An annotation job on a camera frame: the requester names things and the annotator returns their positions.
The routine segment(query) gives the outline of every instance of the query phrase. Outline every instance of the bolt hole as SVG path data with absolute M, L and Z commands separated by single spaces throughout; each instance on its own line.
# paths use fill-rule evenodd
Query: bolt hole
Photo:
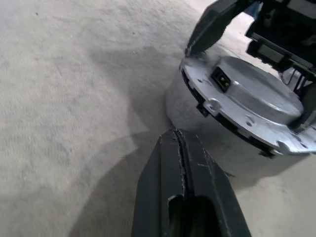
M 307 146 L 304 143 L 301 143 L 302 147 L 307 148 Z

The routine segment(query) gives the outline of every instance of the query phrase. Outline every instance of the black plastic part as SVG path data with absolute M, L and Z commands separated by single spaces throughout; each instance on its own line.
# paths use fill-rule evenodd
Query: black plastic part
M 284 72 L 285 70 L 289 69 L 293 65 L 293 63 L 290 61 L 289 56 L 287 55 L 284 55 L 283 58 L 279 62 L 275 62 L 269 57 L 259 53 L 259 49 L 262 45 L 263 43 L 260 41 L 252 41 L 248 45 L 246 52 L 254 58 L 261 59 L 263 63 L 270 64 L 272 68 L 274 68 L 278 72 Z
M 161 135 L 138 181 L 132 237 L 250 237 L 226 174 L 196 136 Z
M 253 2 L 253 0 L 218 0 L 208 6 L 193 30 L 185 54 L 189 56 L 210 48 L 220 39 L 231 20 Z
M 226 92 L 231 85 L 231 80 L 218 67 L 214 69 L 211 78 L 216 82 L 223 92 Z

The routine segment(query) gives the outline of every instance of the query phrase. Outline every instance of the silver metal plate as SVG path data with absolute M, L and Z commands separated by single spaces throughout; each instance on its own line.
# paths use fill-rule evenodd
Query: silver metal plate
M 285 124 L 268 120 L 238 104 L 209 80 L 213 66 L 207 57 L 184 58 L 181 64 L 194 88 L 205 99 L 204 107 L 214 117 L 221 114 L 237 126 L 242 131 L 241 134 L 248 134 L 272 147 L 276 155 L 316 153 L 314 128 L 295 134 Z M 297 106 L 294 102 L 293 108 L 300 111 L 300 106 Z

